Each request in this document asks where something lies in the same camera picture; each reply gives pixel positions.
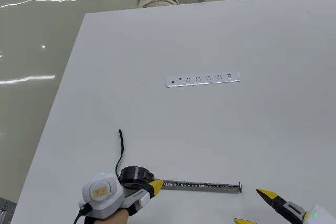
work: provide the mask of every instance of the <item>white device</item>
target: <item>white device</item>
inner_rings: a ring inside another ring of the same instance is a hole
[[[309,212],[304,224],[336,224],[336,219],[316,204]]]
[[[83,186],[82,199],[79,208],[89,203],[92,210],[87,214],[89,217],[106,219],[119,208],[129,209],[133,206],[130,214],[134,214],[143,208],[151,196],[145,189],[125,197],[122,186],[115,174],[98,174],[92,182]]]
[[[105,219],[117,211],[124,200],[122,186],[115,174],[98,174],[83,187],[79,207],[89,203],[92,210],[87,216]]]

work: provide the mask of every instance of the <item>metal frame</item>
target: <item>metal frame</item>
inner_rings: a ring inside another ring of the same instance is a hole
[[[16,203],[0,197],[0,224],[10,224]]]

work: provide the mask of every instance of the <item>black strap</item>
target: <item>black strap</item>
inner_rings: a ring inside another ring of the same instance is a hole
[[[95,221],[96,221],[96,218],[85,216],[84,224],[94,224]]]
[[[132,204],[129,208],[126,209],[129,216],[135,215],[138,211],[135,208],[135,204]]]

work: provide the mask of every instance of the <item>white table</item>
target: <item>white table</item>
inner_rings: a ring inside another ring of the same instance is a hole
[[[163,190],[129,223],[286,223],[257,187],[336,216],[335,2],[86,15],[12,223],[72,223],[82,185],[114,171],[118,128],[121,166],[243,182],[241,195]],[[166,76],[230,70],[241,83],[165,87]]]

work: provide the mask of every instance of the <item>yellow sticker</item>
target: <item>yellow sticker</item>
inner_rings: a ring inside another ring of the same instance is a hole
[[[105,195],[107,195],[107,187],[106,186],[100,187],[96,190],[93,190],[93,198],[94,199],[97,199],[97,198],[99,198],[101,196],[105,196]]]

